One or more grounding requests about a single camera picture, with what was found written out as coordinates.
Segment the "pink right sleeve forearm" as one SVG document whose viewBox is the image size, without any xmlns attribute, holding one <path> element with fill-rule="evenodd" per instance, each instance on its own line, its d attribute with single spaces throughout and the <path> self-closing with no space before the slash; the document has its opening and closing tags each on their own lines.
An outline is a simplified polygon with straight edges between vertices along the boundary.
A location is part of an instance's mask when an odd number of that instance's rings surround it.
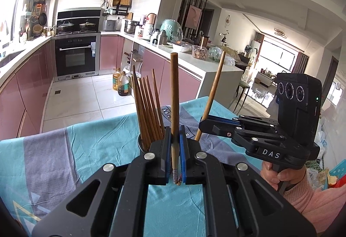
<svg viewBox="0 0 346 237">
<path fill-rule="evenodd" d="M 288 200 L 315 227 L 318 234 L 327 230 L 345 204 L 345 186 L 313 190 L 306 176 L 284 192 Z"/>
</svg>

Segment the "right hand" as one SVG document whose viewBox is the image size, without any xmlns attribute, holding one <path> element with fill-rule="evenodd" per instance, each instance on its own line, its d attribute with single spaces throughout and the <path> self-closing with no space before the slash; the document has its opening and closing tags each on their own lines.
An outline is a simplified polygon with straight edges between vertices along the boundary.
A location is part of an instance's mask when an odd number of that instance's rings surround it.
<svg viewBox="0 0 346 237">
<path fill-rule="evenodd" d="M 285 169 L 280 173 L 273 170 L 273 164 L 269 162 L 262 162 L 262 170 L 260 175 L 266 180 L 275 190 L 278 189 L 280 182 L 288 182 L 289 186 L 298 184 L 306 174 L 306 166 L 299 170 Z"/>
</svg>

